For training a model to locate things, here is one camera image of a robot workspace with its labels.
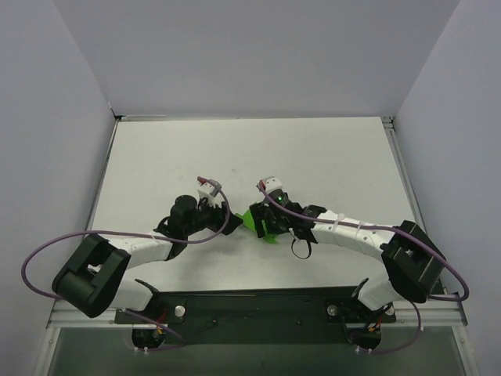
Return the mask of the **green paper box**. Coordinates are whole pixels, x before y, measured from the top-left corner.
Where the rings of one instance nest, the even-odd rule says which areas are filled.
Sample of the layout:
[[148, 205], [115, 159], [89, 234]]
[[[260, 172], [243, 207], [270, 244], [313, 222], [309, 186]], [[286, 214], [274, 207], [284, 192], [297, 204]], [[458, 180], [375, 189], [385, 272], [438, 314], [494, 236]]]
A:
[[[258, 232], [257, 232], [255, 224], [254, 224], [253, 217], [252, 217], [251, 212], [249, 210], [246, 210], [243, 214], [236, 213], [235, 216], [243, 221], [243, 226], [246, 229], [250, 230], [254, 235], [258, 235]], [[267, 229], [265, 228], [265, 224], [262, 224], [262, 225], [263, 225], [263, 230], [264, 230], [264, 236], [260, 237], [260, 240], [263, 240], [269, 244], [277, 244], [277, 240], [276, 240], [277, 236], [274, 234], [268, 233]]]

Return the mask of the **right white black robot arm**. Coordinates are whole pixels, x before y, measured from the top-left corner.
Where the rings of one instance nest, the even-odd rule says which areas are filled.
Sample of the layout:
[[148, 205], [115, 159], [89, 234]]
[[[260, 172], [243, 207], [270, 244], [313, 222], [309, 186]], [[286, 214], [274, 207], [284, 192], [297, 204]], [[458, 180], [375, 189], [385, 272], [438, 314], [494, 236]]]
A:
[[249, 207], [259, 238], [290, 233], [307, 245], [331, 244], [381, 262], [384, 271], [366, 277], [353, 296], [367, 309], [376, 311], [394, 301], [425, 303], [444, 266], [442, 253], [414, 222], [379, 226], [350, 219], [324, 207], [302, 207], [281, 189]]

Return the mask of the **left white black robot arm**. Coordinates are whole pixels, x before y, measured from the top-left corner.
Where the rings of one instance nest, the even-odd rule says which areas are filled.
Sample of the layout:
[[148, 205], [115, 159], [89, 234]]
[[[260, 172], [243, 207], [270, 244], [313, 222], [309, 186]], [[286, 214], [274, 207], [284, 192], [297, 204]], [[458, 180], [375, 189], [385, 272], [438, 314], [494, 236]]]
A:
[[143, 322], [154, 321], [160, 315], [160, 302], [155, 298], [158, 290], [143, 280], [124, 281], [125, 272], [174, 259], [195, 233], [210, 230], [229, 235], [242, 224], [225, 202], [179, 196], [169, 216], [145, 238], [106, 239], [94, 233], [85, 237], [56, 274], [52, 291], [90, 318], [109, 308], [127, 308]]

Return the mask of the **aluminium frame rail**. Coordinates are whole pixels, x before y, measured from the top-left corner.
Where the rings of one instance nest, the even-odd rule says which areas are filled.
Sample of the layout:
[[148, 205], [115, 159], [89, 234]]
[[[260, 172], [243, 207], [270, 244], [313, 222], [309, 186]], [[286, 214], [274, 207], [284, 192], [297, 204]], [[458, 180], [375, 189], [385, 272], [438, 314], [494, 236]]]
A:
[[439, 266], [433, 255], [426, 252], [423, 246], [432, 250], [436, 247], [427, 237], [424, 221], [413, 191], [410, 177], [405, 169], [402, 152], [396, 140], [393, 119], [381, 119], [383, 129], [384, 179], [389, 181], [388, 199], [385, 203], [390, 207], [389, 244], [384, 246], [388, 257], [406, 269], [421, 274]]

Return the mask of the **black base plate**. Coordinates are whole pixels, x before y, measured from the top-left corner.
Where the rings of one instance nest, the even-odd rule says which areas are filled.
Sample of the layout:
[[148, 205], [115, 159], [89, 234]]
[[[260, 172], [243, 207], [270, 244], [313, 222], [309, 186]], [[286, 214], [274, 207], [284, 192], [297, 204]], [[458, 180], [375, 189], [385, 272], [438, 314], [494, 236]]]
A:
[[393, 324], [367, 309], [353, 287], [160, 292], [142, 315], [190, 345], [324, 345], [366, 324]]

